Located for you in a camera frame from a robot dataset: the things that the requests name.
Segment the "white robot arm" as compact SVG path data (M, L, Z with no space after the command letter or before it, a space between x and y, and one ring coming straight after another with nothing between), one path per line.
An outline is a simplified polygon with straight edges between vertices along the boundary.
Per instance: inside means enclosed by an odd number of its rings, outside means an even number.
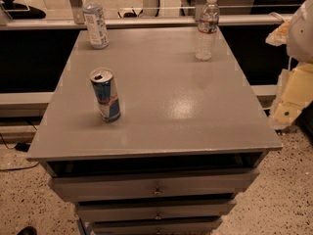
M313 0L306 0L291 20L272 31L265 42L273 46L286 44L288 56L298 61L292 70L282 69L270 108L270 126L285 129L313 102Z

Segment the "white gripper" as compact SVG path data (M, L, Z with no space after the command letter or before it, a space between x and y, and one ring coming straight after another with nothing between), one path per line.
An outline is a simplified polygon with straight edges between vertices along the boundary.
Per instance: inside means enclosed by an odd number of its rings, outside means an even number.
M265 39L267 44L287 43L290 21L283 22ZM269 126L282 130L290 126L313 102L313 65L301 64L292 70L283 69L279 75L277 94L270 108Z

